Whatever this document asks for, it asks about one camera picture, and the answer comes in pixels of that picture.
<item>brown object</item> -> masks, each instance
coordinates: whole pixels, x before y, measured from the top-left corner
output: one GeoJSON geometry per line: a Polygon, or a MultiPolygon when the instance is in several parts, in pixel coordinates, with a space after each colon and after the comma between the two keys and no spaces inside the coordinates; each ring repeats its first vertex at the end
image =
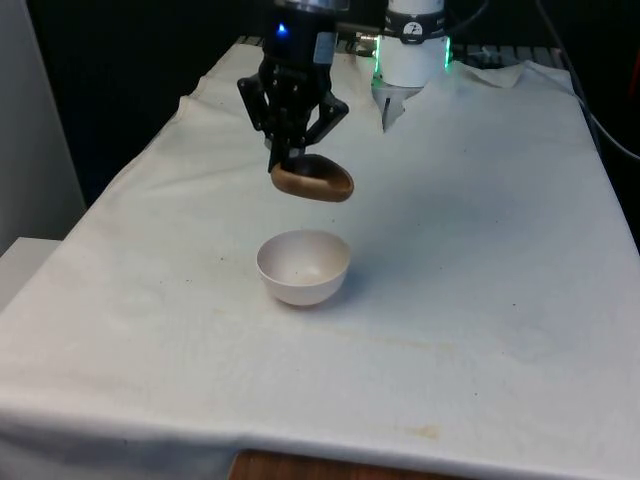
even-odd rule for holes
{"type": "Polygon", "coordinates": [[[354,463],[318,460],[266,452],[244,452],[236,457],[228,480],[456,480],[354,463]]]}
{"type": "Polygon", "coordinates": [[[321,202],[344,202],[351,197],[355,184],[344,168],[320,155],[290,158],[283,169],[271,170],[271,181],[281,192],[321,202]]]}

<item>gray wall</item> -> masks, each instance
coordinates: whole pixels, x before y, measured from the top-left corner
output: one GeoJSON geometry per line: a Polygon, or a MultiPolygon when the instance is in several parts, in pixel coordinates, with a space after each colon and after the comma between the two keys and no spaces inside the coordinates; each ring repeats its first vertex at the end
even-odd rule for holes
{"type": "Polygon", "coordinates": [[[61,239],[84,212],[31,22],[0,0],[0,255],[18,236],[61,239]]]}

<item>white cloth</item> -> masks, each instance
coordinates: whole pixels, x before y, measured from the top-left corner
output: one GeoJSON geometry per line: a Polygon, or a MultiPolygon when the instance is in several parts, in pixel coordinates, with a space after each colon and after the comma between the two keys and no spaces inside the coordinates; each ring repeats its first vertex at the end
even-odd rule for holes
{"type": "Polygon", "coordinates": [[[458,68],[383,135],[340,56],[351,114],[314,150],[357,185],[321,204],[270,184],[236,91],[260,59],[234,47],[0,317],[0,476],[223,478],[263,448],[637,478],[640,262],[575,99],[458,68]],[[354,255],[310,310],[255,267],[300,227],[354,255]]]}

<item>blue light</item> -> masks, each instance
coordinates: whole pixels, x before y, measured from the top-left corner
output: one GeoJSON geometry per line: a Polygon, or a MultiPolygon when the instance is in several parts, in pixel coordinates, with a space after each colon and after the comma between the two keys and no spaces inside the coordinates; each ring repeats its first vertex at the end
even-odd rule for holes
{"type": "Polygon", "coordinates": [[[278,36],[279,37],[286,37],[289,35],[289,30],[287,30],[287,27],[284,26],[284,23],[281,23],[278,26],[278,36]]]}

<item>white bowl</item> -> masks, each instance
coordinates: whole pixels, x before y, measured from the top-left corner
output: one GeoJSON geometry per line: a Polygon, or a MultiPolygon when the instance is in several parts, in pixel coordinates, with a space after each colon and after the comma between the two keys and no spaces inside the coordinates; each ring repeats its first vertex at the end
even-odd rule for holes
{"type": "Polygon", "coordinates": [[[258,271],[269,292],[308,307],[332,297],[344,283],[351,252],[339,237],[316,230],[283,233],[258,252],[258,271]]]}

